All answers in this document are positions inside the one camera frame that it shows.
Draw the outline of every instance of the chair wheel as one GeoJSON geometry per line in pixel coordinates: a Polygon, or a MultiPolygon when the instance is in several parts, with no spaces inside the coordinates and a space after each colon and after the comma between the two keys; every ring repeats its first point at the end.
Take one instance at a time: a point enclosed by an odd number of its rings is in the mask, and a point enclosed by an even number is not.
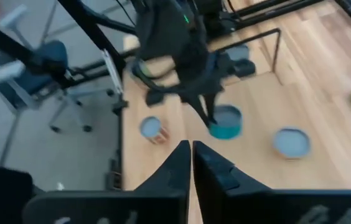
{"type": "Polygon", "coordinates": [[[114,95],[114,91],[113,90],[108,90],[108,91],[106,91],[106,94],[108,96],[113,96],[114,95]]]}
{"type": "Polygon", "coordinates": [[[61,129],[60,129],[60,128],[58,128],[58,127],[55,127],[55,126],[50,126],[50,128],[51,128],[51,130],[52,130],[53,132],[55,132],[55,133],[59,133],[59,132],[61,132],[61,129]]]}
{"type": "Polygon", "coordinates": [[[89,132],[91,132],[93,130],[93,128],[91,127],[91,126],[83,126],[83,131],[84,132],[87,132],[87,133],[89,133],[89,132]]]}

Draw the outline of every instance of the gray floor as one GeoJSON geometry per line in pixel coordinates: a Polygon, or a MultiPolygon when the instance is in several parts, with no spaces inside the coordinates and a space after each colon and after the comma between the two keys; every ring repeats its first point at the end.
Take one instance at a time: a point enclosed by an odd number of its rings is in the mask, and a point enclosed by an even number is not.
{"type": "MultiPolygon", "coordinates": [[[[116,1],[83,2],[95,11],[108,12],[106,15],[112,19],[130,24],[124,12],[116,7],[116,1]]],[[[55,0],[0,0],[0,17],[19,4],[29,8],[19,28],[34,47],[44,37],[46,41],[58,39],[67,47],[71,66],[82,66],[100,59],[100,51],[55,0]],[[53,15],[52,24],[47,26],[50,15],[53,15]]],[[[126,9],[134,17],[135,12],[130,4],[126,9]]],[[[101,29],[121,51],[124,34],[105,27],[101,29]]],[[[11,32],[4,32],[16,39],[11,32]]],[[[80,89],[97,86],[111,86],[110,79],[104,77],[80,89]]],[[[38,110],[26,110],[20,115],[5,166],[30,172],[35,184],[44,190],[56,189],[59,185],[65,189],[103,189],[104,173],[108,171],[109,159],[117,148],[117,117],[111,112],[113,99],[103,93],[87,96],[81,101],[85,116],[93,126],[92,133],[84,133],[72,119],[69,110],[65,110],[57,121],[63,133],[53,133],[47,123],[59,103],[58,99],[51,97],[38,110]]],[[[14,115],[0,98],[0,151],[12,122],[14,115]]]]}

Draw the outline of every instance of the wooden table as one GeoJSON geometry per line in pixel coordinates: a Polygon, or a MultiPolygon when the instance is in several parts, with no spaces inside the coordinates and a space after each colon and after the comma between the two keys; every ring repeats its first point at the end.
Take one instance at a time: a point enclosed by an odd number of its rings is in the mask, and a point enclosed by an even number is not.
{"type": "MultiPolygon", "coordinates": [[[[235,7],[246,5],[235,1],[235,7]]],[[[283,31],[276,73],[270,72],[275,37],[248,44],[257,76],[225,82],[218,103],[243,114],[243,134],[231,141],[214,139],[197,114],[176,96],[148,108],[144,90],[124,76],[123,187],[133,190],[167,158],[179,141],[200,140],[258,181],[274,189],[351,189],[351,19],[331,2],[322,2],[217,40],[211,49],[275,27],[283,31]],[[141,120],[158,116],[171,139],[153,146],[138,130],[141,120]],[[279,157],[274,133],[285,126],[305,130],[311,153],[300,160],[279,157]]],[[[126,48],[137,44],[125,38],[126,48]]],[[[151,66],[163,69],[166,62],[151,66]]],[[[189,223],[201,223],[195,188],[191,187],[189,223]]]]}

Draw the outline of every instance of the office chair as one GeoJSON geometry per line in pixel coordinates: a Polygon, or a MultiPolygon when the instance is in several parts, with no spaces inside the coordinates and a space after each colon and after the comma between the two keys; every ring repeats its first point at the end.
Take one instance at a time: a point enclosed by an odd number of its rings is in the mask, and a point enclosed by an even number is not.
{"type": "MultiPolygon", "coordinates": [[[[31,44],[26,41],[26,39],[17,28],[17,22],[26,12],[26,6],[20,5],[0,21],[0,26],[2,28],[12,30],[18,36],[23,45],[31,49],[31,44]]],[[[52,60],[62,62],[64,67],[68,68],[67,50],[65,45],[59,40],[53,40],[44,43],[38,49],[34,50],[34,52],[43,57],[48,57],[52,60]]],[[[78,72],[67,70],[66,74],[64,75],[68,78],[73,78],[76,73],[78,72]]],[[[88,82],[91,81],[91,79],[86,78],[85,81],[88,82]]],[[[10,85],[12,89],[17,93],[18,99],[33,109],[37,109],[39,107],[38,102],[35,100],[35,96],[38,95],[42,90],[45,90],[48,86],[52,86],[53,83],[56,83],[58,85],[56,90],[59,89],[62,102],[49,121],[51,130],[56,133],[59,133],[61,130],[60,128],[56,127],[54,123],[66,106],[70,107],[72,116],[85,132],[92,131],[92,127],[90,125],[87,125],[83,120],[82,112],[79,109],[82,103],[78,101],[78,98],[97,94],[99,92],[106,92],[111,96],[113,92],[110,88],[94,89],[88,91],[74,90],[74,87],[84,82],[77,82],[77,85],[69,85],[68,83],[54,81],[54,79],[49,74],[33,74],[25,68],[22,62],[18,60],[0,66],[0,83],[1,82],[7,82],[8,85],[10,85]]]]}

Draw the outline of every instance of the teal can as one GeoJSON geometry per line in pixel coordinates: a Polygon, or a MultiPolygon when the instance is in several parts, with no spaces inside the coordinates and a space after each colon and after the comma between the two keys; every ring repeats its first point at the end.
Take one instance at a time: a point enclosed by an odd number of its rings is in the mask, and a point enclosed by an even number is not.
{"type": "Polygon", "coordinates": [[[242,133],[242,113],[232,105],[218,105],[214,108],[214,119],[217,124],[210,123],[209,133],[222,140],[229,140],[242,133]]]}

